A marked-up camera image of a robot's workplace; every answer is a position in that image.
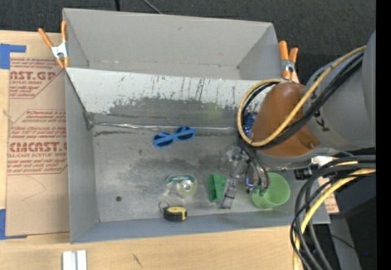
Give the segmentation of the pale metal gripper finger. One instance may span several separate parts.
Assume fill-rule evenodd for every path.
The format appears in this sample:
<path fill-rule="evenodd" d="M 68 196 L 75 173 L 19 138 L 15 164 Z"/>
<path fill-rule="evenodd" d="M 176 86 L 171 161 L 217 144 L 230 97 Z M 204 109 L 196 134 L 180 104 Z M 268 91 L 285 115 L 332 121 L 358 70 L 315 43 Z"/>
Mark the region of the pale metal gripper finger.
<path fill-rule="evenodd" d="M 239 175 L 231 173 L 228 178 L 220 176 L 216 183 L 217 207 L 230 209 L 238 191 Z"/>
<path fill-rule="evenodd" d="M 219 169 L 225 172 L 233 172 L 238 164 L 247 161 L 247 153 L 239 146 L 226 146 L 222 153 Z"/>

